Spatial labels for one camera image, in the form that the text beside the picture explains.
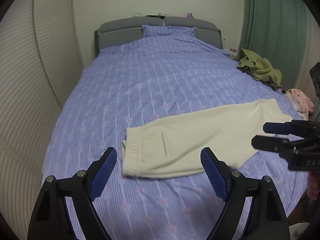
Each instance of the gray headboard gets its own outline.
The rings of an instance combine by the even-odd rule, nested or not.
[[[96,57],[100,49],[118,46],[143,37],[142,25],[197,27],[196,38],[221,49],[220,30],[211,22],[186,17],[132,17],[102,24],[94,33]]]

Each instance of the pink clothing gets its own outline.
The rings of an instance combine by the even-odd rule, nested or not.
[[[308,98],[300,89],[296,88],[289,89],[286,93],[297,101],[302,108],[302,114],[305,116],[306,120],[309,120],[309,114],[313,113],[315,107],[310,98]]]

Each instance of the green jacket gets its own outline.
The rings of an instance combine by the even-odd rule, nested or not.
[[[239,61],[238,68],[251,75],[255,80],[263,82],[273,90],[281,87],[281,71],[273,69],[266,58],[262,58],[257,53],[247,49],[240,49],[236,56],[229,54],[229,57]]]

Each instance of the bed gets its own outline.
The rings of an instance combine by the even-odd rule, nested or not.
[[[144,24],[197,27],[198,35],[142,37]],[[206,239],[224,204],[206,174],[123,177],[121,141],[126,128],[261,98],[275,98],[281,111],[294,119],[298,114],[281,92],[236,68],[237,62],[220,49],[220,32],[212,23],[182,17],[164,22],[122,19],[103,24],[96,36],[100,53],[84,69],[57,121],[44,160],[44,178],[71,177],[87,169],[107,147],[114,147],[117,164],[102,196],[94,201],[112,239]],[[271,176],[287,215],[306,189],[306,173],[288,171],[286,161],[274,153],[259,151],[240,171],[257,179]],[[84,239],[72,202],[67,203],[75,232]],[[234,239],[241,236],[249,207],[247,199]]]

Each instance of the purple pillow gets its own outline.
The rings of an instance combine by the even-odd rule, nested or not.
[[[196,27],[188,28],[182,26],[151,26],[142,25],[143,37],[166,36],[171,34],[188,34],[192,37],[196,36]]]

